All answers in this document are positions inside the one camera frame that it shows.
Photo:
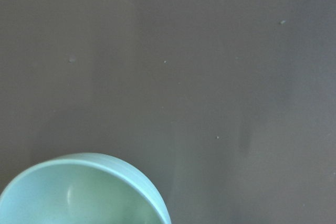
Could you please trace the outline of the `light green bowl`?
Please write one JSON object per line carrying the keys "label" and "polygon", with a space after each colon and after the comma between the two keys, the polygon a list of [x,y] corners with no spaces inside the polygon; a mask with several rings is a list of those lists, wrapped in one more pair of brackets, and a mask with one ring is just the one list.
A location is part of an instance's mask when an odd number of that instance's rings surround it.
{"label": "light green bowl", "polygon": [[1,223],[170,223],[154,184],[105,154],[69,154],[36,164],[1,193]]}

